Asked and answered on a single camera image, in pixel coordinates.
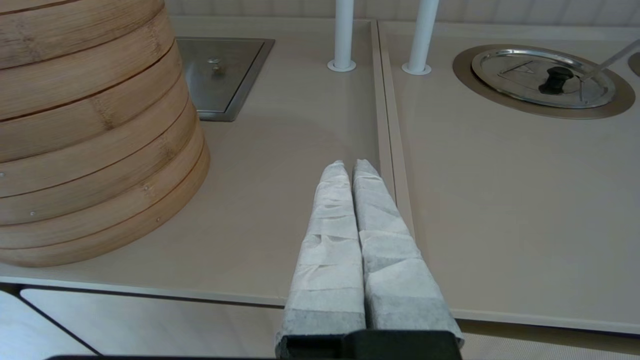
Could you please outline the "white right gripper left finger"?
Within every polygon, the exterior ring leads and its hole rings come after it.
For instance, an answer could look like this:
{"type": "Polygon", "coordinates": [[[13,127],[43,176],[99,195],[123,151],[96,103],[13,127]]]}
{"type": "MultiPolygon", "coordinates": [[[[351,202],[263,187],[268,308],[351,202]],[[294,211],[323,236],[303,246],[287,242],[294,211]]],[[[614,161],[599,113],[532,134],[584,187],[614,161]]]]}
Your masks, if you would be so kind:
{"type": "Polygon", "coordinates": [[[291,337],[341,336],[366,328],[362,250],[343,161],[329,164],[315,190],[276,350],[291,337]]]}

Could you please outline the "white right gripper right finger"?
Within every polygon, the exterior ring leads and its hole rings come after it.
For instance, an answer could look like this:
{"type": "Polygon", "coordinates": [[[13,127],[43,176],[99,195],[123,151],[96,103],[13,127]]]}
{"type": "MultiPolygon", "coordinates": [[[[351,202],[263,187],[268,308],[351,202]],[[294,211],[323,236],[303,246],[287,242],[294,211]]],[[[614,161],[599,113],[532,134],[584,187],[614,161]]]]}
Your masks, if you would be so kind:
{"type": "Polygon", "coordinates": [[[445,331],[464,346],[464,335],[380,174],[359,159],[352,180],[368,326],[445,331]]]}

